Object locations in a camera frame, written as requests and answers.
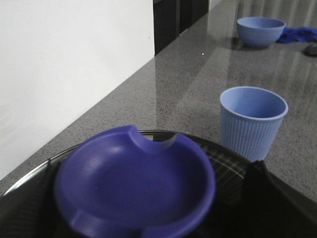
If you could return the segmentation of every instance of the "blue cloth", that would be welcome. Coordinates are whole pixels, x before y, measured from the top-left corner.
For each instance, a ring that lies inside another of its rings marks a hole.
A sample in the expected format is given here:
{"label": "blue cloth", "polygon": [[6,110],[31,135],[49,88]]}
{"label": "blue cloth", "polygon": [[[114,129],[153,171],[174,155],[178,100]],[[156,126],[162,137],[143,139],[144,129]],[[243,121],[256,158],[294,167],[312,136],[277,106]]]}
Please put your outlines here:
{"label": "blue cloth", "polygon": [[281,43],[317,41],[317,29],[306,26],[299,28],[285,27],[277,41]]}

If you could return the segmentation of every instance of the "black plate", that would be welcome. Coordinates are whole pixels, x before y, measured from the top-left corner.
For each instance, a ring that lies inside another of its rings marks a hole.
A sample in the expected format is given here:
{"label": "black plate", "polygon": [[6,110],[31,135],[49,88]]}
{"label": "black plate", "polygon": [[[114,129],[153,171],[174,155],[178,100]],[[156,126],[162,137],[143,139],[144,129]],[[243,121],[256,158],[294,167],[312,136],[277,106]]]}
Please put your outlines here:
{"label": "black plate", "polygon": [[[140,132],[154,141],[164,141],[175,134],[157,130]],[[250,162],[216,143],[187,134],[186,136],[197,142],[206,152],[216,176],[216,197],[211,211],[202,224],[186,237],[225,237],[224,224],[231,222],[227,212],[232,213],[232,208],[239,206],[241,186]],[[59,165],[76,147],[77,145],[44,161],[0,197],[1,237],[81,237],[68,228],[58,213],[53,198],[53,183]]]}

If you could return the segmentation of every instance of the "gray speckled countertop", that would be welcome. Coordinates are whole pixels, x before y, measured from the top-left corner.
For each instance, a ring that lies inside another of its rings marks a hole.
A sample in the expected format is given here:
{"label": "gray speckled countertop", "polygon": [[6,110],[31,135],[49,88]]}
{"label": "gray speckled countertop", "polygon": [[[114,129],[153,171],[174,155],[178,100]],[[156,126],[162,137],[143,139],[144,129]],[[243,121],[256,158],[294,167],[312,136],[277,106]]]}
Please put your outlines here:
{"label": "gray speckled countertop", "polygon": [[317,27],[317,8],[308,15],[310,1],[303,0],[300,9],[289,13],[282,5],[289,5],[289,1],[278,6],[269,5],[274,1],[252,1],[250,6],[249,2],[219,3],[1,180],[0,193],[40,162],[112,127],[135,124],[139,129],[180,131],[219,142],[221,92],[250,85],[278,93],[290,108],[265,160],[267,167],[317,201],[317,58],[302,53],[308,43],[276,43],[264,50],[245,48],[235,25],[238,17],[265,15],[278,17],[292,27],[306,24],[310,17],[310,26]]}

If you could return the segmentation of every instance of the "blue ribbed cup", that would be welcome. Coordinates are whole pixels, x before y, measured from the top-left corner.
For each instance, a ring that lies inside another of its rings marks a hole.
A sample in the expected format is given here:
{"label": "blue ribbed cup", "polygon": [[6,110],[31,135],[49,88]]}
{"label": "blue ribbed cup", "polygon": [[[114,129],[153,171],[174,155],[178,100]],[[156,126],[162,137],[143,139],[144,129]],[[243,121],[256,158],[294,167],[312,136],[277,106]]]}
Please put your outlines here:
{"label": "blue ribbed cup", "polygon": [[264,160],[288,112],[279,95],[241,86],[220,96],[221,143],[250,161]]}

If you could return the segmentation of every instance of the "blue bowl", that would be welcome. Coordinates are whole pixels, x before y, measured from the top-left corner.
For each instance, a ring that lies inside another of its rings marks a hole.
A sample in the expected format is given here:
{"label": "blue bowl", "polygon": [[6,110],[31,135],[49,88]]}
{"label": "blue bowl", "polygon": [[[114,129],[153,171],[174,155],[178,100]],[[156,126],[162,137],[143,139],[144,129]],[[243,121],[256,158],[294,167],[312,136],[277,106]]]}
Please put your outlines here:
{"label": "blue bowl", "polygon": [[77,233],[94,238],[178,238],[209,211],[211,163],[182,134],[151,141],[135,126],[81,144],[58,170],[57,207]]}
{"label": "blue bowl", "polygon": [[285,22],[269,17],[251,16],[237,20],[238,36],[248,47],[265,48],[283,33]]}

